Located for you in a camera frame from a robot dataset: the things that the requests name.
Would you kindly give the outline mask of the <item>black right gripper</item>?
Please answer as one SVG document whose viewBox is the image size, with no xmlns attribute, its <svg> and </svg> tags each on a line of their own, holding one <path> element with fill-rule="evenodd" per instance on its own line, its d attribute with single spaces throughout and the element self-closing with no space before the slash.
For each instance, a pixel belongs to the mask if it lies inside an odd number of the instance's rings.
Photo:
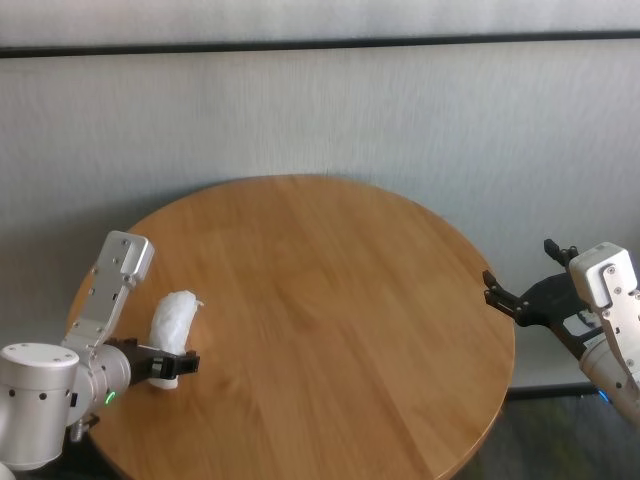
<svg viewBox="0 0 640 480">
<path fill-rule="evenodd" d="M 569 272 L 571 260 L 579 255 L 576 246 L 561 248 L 550 238 L 544 240 L 543 247 L 545 253 L 566 272 Z M 567 273 L 553 275 L 537 282 L 521 297 L 505 290 L 489 270 L 482 272 L 482 280 L 487 305 L 507 315 L 520 327 L 547 328 L 575 359 L 583 356 L 588 340 L 603 332 L 601 326 L 587 326 L 586 333 L 573 334 L 564 325 L 564 322 L 573 316 L 592 322 L 592 319 L 588 319 L 588 315 L 592 314 L 591 308 L 579 298 Z"/>
</svg>

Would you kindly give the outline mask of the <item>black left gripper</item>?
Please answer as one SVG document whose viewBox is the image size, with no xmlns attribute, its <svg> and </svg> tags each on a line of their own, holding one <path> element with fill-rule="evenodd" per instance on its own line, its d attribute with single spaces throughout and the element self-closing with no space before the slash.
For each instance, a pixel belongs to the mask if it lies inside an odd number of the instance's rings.
<svg viewBox="0 0 640 480">
<path fill-rule="evenodd" d="M 129 387 L 149 379 L 173 381 L 199 369 L 200 356 L 195 351 L 171 354 L 140 344 L 137 338 L 110 338 L 103 346 L 102 370 L 110 386 Z"/>
</svg>

